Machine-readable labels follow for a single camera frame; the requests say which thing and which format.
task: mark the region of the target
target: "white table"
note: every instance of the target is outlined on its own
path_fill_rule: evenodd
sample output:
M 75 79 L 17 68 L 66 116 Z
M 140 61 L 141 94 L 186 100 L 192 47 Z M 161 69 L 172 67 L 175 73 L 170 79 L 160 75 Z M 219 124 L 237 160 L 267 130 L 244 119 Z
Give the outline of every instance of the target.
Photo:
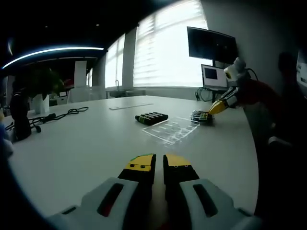
M 110 110 L 114 106 L 153 103 Z M 130 159 L 155 153 L 156 169 L 151 218 L 153 229 L 167 218 L 163 184 L 163 155 L 169 151 L 191 161 L 200 178 L 207 178 L 228 193 L 236 207 L 254 212 L 258 195 L 258 162 L 254 140 L 243 109 L 227 109 L 215 116 L 215 126 L 200 126 L 182 142 L 164 145 L 145 134 L 134 116 L 160 112 L 189 118 L 193 110 L 208 110 L 211 103 L 139 96 L 50 108 L 57 115 L 68 109 L 89 110 L 41 126 L 42 132 L 14 144 L 9 162 L 25 194 L 45 217 L 71 205 L 109 177 L 117 177 Z M 11 117 L 5 118 L 8 125 Z

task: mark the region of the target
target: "window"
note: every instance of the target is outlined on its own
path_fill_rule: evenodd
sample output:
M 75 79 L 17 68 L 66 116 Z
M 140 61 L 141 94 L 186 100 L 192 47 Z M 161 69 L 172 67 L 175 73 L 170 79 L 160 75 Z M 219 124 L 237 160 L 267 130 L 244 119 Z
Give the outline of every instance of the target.
M 106 88 L 117 86 L 116 80 L 118 80 L 119 85 L 122 85 L 124 43 L 125 35 L 108 49 L 106 54 Z
M 91 69 L 86 75 L 86 86 L 89 87 L 93 86 L 92 75 L 93 75 L 93 69 Z
M 201 64 L 213 62 L 189 57 L 187 26 L 208 29 L 199 0 L 180 1 L 140 22 L 133 86 L 202 86 Z

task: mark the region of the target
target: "faucet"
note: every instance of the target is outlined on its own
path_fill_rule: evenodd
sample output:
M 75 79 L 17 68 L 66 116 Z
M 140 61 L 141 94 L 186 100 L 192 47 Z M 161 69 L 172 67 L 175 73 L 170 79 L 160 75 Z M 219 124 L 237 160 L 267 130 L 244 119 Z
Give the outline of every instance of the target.
M 118 80 L 115 80 L 115 84 L 117 82 L 117 91 L 119 91 L 119 81 Z

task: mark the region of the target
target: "ceiling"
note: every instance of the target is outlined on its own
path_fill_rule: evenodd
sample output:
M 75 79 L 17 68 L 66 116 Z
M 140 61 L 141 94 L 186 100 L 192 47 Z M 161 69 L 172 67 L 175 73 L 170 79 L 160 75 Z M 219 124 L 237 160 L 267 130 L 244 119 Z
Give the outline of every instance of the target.
M 2 5 L 0 66 L 55 46 L 107 49 L 147 15 L 176 0 L 47 1 Z

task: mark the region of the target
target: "led light strip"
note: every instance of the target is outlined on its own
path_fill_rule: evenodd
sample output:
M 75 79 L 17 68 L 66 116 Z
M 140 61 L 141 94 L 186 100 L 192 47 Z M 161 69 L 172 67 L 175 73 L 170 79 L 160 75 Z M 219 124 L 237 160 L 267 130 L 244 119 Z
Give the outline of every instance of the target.
M 53 51 L 59 51 L 59 50 L 71 50 L 71 49 L 103 50 L 103 48 L 97 48 L 97 47 L 64 47 L 64 48 L 46 49 L 46 50 L 37 51 L 37 52 L 31 53 L 31 54 L 27 54 L 27 55 L 24 55 L 22 57 L 19 57 L 19 58 L 15 59 L 15 60 L 9 62 L 5 66 L 3 66 L 2 69 L 4 69 L 5 67 L 8 67 L 10 64 L 12 64 L 12 63 L 14 63 L 16 61 L 19 61 L 19 60 L 21 60 L 23 58 L 27 58 L 29 56 L 33 56 L 33 55 L 36 55 L 36 54 L 42 54 L 42 53 L 46 53 L 46 52 L 53 52 Z

